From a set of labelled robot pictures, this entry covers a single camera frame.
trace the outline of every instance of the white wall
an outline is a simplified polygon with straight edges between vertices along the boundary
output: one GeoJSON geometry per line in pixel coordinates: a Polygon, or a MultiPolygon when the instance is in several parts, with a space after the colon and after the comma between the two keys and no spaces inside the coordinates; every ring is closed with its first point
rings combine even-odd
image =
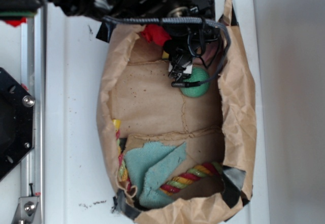
{"type": "Polygon", "coordinates": [[[325,223],[325,0],[254,0],[271,223],[325,223]]]}

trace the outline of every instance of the metal bracket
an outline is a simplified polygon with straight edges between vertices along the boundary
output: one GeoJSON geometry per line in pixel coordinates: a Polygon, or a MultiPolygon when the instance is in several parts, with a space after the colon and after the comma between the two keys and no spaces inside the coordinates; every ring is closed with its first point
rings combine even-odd
{"type": "Polygon", "coordinates": [[[41,224],[42,215],[38,205],[39,197],[37,196],[19,198],[11,224],[41,224]]]}

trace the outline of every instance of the robotic arm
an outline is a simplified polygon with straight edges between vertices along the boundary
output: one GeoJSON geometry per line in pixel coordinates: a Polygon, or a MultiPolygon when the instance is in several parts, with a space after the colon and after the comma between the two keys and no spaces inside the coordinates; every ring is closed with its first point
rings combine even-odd
{"type": "Polygon", "coordinates": [[[214,0],[0,0],[0,19],[33,17],[45,3],[61,7],[67,16],[87,16],[105,23],[158,24],[172,37],[164,49],[170,54],[170,77],[174,87],[200,86],[216,78],[230,45],[226,27],[213,21],[214,0]],[[195,57],[202,59],[207,43],[226,39],[215,74],[206,81],[184,83],[195,57]]]}

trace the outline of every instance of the white surface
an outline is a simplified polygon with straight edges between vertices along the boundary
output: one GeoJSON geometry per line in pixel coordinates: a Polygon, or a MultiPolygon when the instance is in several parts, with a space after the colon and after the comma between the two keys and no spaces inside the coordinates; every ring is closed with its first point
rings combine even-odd
{"type": "MultiPolygon", "coordinates": [[[[261,87],[252,0],[236,0],[250,66],[256,80],[258,145],[254,197],[230,224],[267,224],[261,87]]],[[[46,84],[45,224],[133,223],[111,214],[112,190],[96,128],[96,106],[107,44],[96,40],[100,24],[66,18],[49,7],[46,84]]]]}
{"type": "MultiPolygon", "coordinates": [[[[21,28],[0,21],[0,67],[20,82],[21,28]]],[[[0,182],[0,223],[11,223],[20,197],[20,164],[0,182]]]]}
{"type": "Polygon", "coordinates": [[[325,220],[325,0],[254,0],[271,223],[325,220]]]}

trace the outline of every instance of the striped rope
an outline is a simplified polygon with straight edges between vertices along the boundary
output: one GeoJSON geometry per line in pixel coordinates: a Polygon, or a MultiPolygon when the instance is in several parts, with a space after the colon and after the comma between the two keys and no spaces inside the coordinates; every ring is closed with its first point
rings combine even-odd
{"type": "Polygon", "coordinates": [[[172,180],[160,186],[160,190],[166,195],[171,196],[194,182],[199,181],[201,178],[214,175],[221,176],[221,174],[222,166],[218,162],[203,163],[202,165],[196,165],[187,170],[186,173],[173,177],[172,180]]]}
{"type": "Polygon", "coordinates": [[[130,191],[131,188],[131,181],[128,176],[128,171],[125,165],[125,161],[123,158],[121,146],[120,146],[120,125],[121,121],[117,119],[113,119],[113,124],[115,127],[115,132],[116,132],[116,143],[117,143],[117,150],[118,150],[118,161],[119,161],[119,169],[118,169],[118,180],[120,182],[127,182],[127,191],[130,191]]]}

